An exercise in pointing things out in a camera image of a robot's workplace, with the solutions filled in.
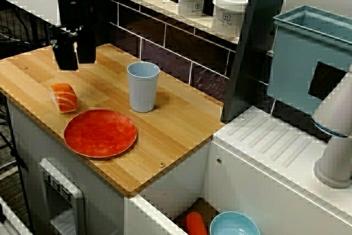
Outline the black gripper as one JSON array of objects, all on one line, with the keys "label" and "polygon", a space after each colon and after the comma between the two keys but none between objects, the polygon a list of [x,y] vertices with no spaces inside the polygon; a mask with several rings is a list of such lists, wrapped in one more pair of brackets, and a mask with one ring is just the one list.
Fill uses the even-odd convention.
[{"label": "black gripper", "polygon": [[[78,70],[78,61],[94,63],[96,38],[91,26],[90,0],[58,0],[60,22],[50,27],[50,37],[55,37],[52,49],[61,70]],[[74,50],[75,40],[63,31],[78,35],[78,59]]]}]

